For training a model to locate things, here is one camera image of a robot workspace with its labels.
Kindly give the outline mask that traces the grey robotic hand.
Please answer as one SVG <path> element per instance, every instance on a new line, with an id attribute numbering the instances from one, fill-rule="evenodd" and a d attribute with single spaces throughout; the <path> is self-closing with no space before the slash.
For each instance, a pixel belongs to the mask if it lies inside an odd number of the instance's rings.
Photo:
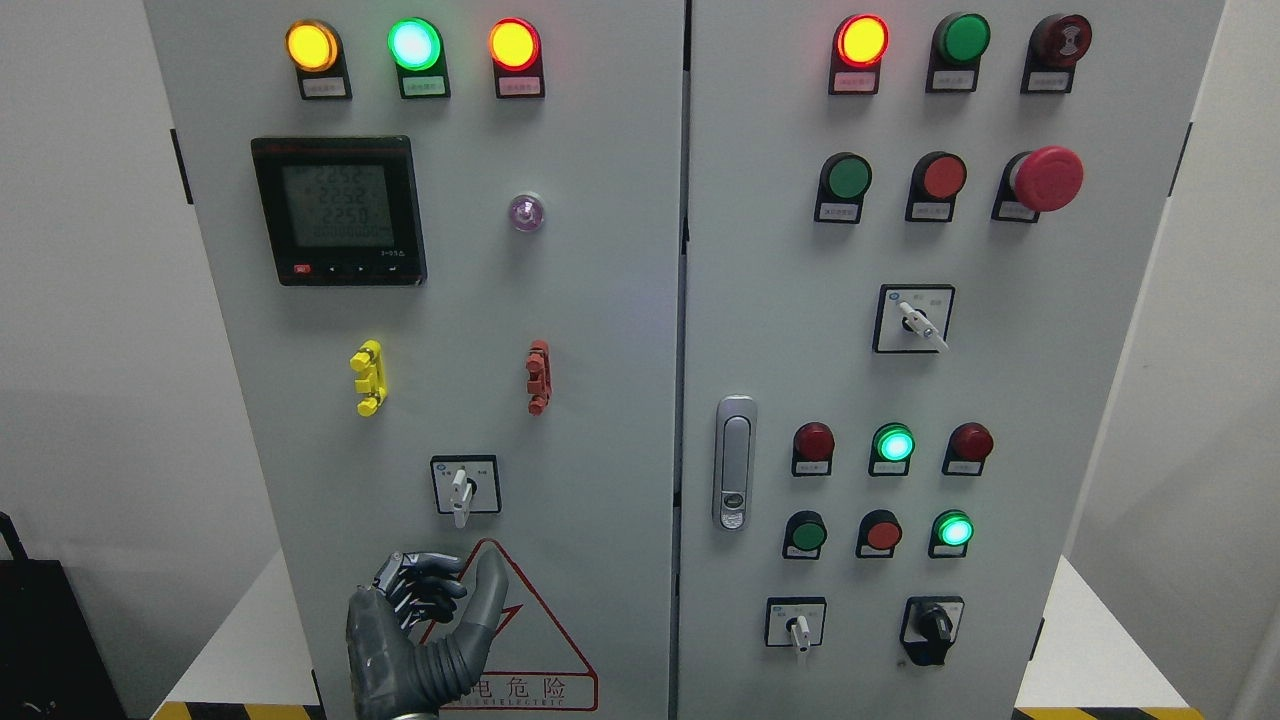
<path id="1" fill-rule="evenodd" d="M 358 719 L 436 719 L 480 682 L 509 578 L 500 555 L 475 559 L 467 591 L 456 556 L 392 553 L 349 597 L 346 643 Z"/>

